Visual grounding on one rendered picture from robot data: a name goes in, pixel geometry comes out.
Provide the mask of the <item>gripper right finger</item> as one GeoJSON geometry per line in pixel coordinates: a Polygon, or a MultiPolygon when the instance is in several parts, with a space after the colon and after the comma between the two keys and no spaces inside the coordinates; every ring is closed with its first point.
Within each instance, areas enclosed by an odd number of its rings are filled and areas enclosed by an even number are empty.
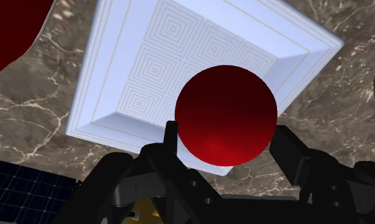
{"type": "Polygon", "coordinates": [[[269,152],[320,223],[375,224],[375,162],[343,165],[331,154],[307,147],[285,125],[276,126],[269,152]]]}

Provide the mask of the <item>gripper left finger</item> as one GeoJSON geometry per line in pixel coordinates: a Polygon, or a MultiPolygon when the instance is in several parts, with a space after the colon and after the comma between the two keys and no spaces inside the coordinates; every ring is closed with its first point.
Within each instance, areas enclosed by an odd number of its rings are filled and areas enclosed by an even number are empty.
{"type": "Polygon", "coordinates": [[[122,224],[137,201],[149,199],[164,224],[221,224],[222,197],[177,157],[177,122],[164,140],[145,145],[137,158],[103,156],[52,224],[122,224]]]}

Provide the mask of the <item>red ball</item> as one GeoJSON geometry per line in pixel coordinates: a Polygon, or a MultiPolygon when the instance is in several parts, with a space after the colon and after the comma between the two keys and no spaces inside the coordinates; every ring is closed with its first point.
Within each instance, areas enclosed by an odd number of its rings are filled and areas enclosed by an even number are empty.
{"type": "Polygon", "coordinates": [[[175,106],[178,135],[196,158],[217,166],[236,166],[260,155],[277,123],[275,97],[253,72],[214,66],[194,75],[175,106]]]}

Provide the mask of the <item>yellow object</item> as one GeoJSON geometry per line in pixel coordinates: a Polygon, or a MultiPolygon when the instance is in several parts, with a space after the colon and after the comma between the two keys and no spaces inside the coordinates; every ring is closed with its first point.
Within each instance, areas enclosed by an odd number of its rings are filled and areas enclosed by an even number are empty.
{"type": "Polygon", "coordinates": [[[135,203],[132,213],[122,224],[163,224],[159,213],[150,199],[140,200],[135,203]]]}

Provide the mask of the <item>white square patterned plate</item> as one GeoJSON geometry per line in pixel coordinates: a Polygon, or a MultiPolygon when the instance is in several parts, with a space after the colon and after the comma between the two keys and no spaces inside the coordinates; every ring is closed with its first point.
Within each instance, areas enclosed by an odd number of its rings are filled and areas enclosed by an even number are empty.
{"type": "Polygon", "coordinates": [[[283,113],[343,45],[285,0],[98,0],[65,132],[139,153],[184,85],[224,64],[260,77],[283,113]]]}

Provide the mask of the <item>dark blue grid panel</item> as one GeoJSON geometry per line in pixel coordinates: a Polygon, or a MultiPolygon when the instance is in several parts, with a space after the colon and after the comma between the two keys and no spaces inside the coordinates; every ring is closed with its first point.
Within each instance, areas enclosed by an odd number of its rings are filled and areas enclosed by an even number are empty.
{"type": "Polygon", "coordinates": [[[0,222],[51,224],[81,181],[0,160],[0,222]]]}

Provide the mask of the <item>dark red round object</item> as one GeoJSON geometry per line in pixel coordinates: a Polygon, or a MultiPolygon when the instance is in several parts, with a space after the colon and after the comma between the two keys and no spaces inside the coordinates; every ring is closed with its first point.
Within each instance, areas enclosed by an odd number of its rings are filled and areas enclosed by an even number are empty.
{"type": "Polygon", "coordinates": [[[35,42],[56,0],[0,0],[0,71],[35,42]]]}

